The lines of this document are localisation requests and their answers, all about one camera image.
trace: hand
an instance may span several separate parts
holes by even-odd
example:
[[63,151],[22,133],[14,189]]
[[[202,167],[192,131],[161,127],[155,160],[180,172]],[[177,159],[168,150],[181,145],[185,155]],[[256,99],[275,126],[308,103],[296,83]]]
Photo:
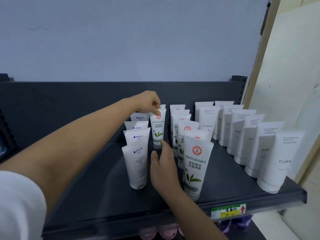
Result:
[[150,177],[153,187],[166,200],[182,188],[178,179],[176,162],[171,147],[161,140],[162,153],[160,160],[156,151],[151,153]]
[[130,97],[137,106],[137,111],[140,113],[152,112],[155,115],[161,115],[160,99],[154,91],[144,91],[138,95]]

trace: red arrow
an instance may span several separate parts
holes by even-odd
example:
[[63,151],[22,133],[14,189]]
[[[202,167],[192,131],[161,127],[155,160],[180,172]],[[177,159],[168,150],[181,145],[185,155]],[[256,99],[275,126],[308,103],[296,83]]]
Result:
[[245,208],[245,206],[243,205],[243,206],[241,207],[241,209],[240,209],[240,210],[241,210],[241,214],[243,214],[243,212],[245,211],[245,209],[246,209],[246,208]]

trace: price tag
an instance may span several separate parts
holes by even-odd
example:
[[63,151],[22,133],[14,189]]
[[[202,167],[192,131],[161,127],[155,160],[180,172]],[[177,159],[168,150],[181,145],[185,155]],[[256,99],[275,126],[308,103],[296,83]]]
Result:
[[234,217],[234,216],[242,215],[245,212],[246,212],[245,203],[211,208],[211,219],[217,220],[221,218]]

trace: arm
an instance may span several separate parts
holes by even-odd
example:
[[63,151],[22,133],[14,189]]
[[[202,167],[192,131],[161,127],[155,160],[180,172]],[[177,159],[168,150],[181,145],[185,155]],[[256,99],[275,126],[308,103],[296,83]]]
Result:
[[156,151],[151,154],[151,182],[172,210],[185,238],[227,240],[209,217],[181,189],[172,149],[163,140],[161,144],[160,159]]
[[160,100],[145,91],[83,116],[24,149],[0,165],[0,170],[22,174],[42,190],[47,213],[70,182],[104,147],[134,112],[159,114]]

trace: forearm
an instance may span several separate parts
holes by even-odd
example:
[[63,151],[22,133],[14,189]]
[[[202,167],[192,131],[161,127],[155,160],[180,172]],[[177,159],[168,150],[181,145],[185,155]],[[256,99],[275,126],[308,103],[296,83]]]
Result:
[[228,239],[184,191],[168,192],[163,198],[174,213],[187,240]]
[[42,189],[49,212],[70,182],[137,110],[131,99],[79,118],[37,141],[0,170],[22,174]]

